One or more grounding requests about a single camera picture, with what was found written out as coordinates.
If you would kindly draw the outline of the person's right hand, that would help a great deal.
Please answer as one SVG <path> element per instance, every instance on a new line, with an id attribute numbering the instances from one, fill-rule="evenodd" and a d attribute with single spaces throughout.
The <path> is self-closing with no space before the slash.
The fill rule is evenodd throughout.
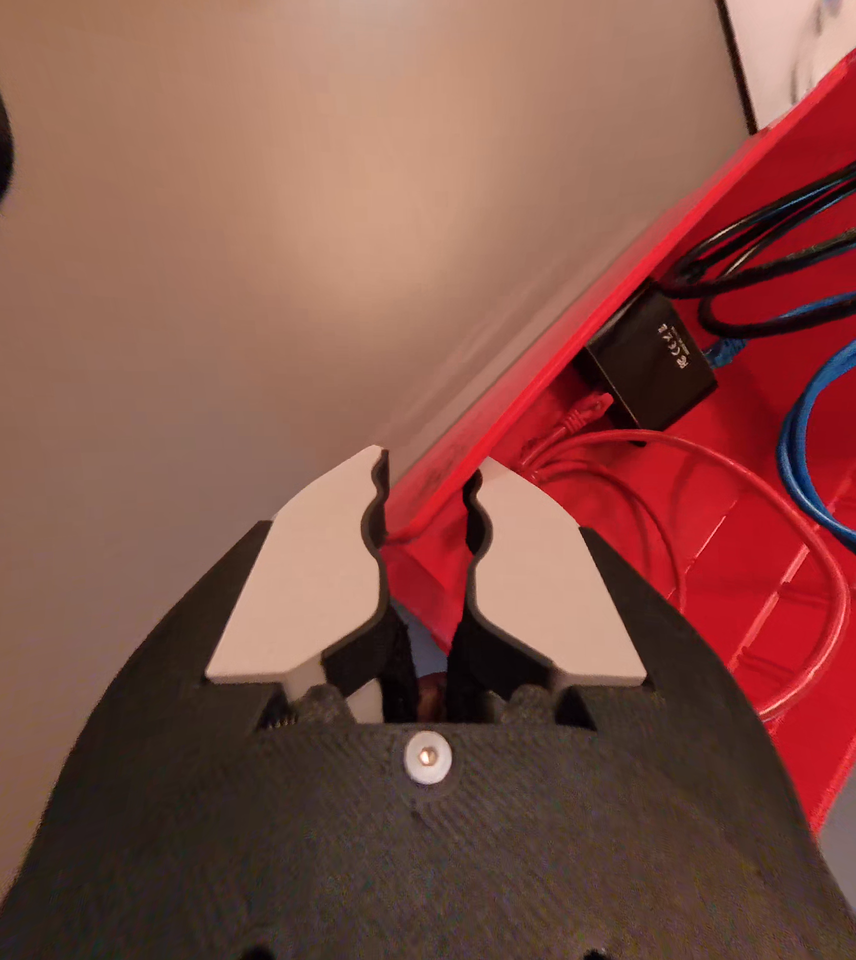
<path id="1" fill-rule="evenodd" d="M 438 724 L 446 721 L 447 674 L 438 671 L 417 679 L 416 721 L 419 724 Z"/>

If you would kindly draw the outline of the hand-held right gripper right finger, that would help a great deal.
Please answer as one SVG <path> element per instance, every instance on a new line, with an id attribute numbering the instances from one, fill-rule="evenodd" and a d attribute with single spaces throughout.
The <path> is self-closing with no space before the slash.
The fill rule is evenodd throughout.
<path id="1" fill-rule="evenodd" d="M 464 493 L 464 647 L 482 686 L 641 686 L 647 670 L 574 517 L 493 459 Z"/>

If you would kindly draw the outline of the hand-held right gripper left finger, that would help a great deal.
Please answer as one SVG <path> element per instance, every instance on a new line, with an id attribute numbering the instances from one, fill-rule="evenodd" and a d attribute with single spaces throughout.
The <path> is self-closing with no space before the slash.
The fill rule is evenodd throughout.
<path id="1" fill-rule="evenodd" d="M 276 683 L 290 702 L 330 684 L 349 697 L 386 655 L 373 630 L 388 594 L 384 537 L 388 452 L 370 445 L 304 486 L 275 514 L 205 678 Z"/>

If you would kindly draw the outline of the red plastic bin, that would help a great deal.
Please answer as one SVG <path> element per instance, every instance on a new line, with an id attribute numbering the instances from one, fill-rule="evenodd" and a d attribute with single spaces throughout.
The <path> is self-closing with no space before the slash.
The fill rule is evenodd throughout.
<path id="1" fill-rule="evenodd" d="M 467 553 L 454 546 L 467 511 L 461 486 L 485 456 L 515 466 L 588 387 L 571 365 L 576 350 L 648 281 L 664 281 L 701 241 L 784 194 L 856 160 L 856 48 L 786 117 L 749 138 L 719 174 L 670 210 L 612 262 L 557 323 L 424 457 L 394 481 L 389 534 L 402 543 L 389 562 L 401 602 L 437 632 L 454 634 Z M 797 524 L 746 480 L 734 462 L 781 498 L 783 423 L 831 357 L 856 340 L 856 313 L 786 335 L 751 338 L 718 373 L 718 388 L 667 429 L 673 442 L 606 438 L 573 443 L 545 491 L 632 562 L 684 569 L 686 617 L 733 669 L 758 707 L 800 678 L 836 589 Z M 811 402 L 804 433 L 810 480 L 830 517 L 856 533 L 856 367 L 832 369 Z M 818 831 L 856 762 L 856 553 L 806 513 L 811 534 L 839 568 L 849 619 L 830 660 L 798 699 L 768 720 L 808 822 Z"/>

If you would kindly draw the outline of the black ethernet hub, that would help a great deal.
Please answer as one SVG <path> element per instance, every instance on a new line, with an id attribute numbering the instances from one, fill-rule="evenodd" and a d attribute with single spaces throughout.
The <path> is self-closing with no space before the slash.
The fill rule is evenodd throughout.
<path id="1" fill-rule="evenodd" d="M 640 287 L 571 363 L 584 384 L 612 398 L 616 429 L 665 431 L 718 387 L 710 361 L 673 303 Z"/>

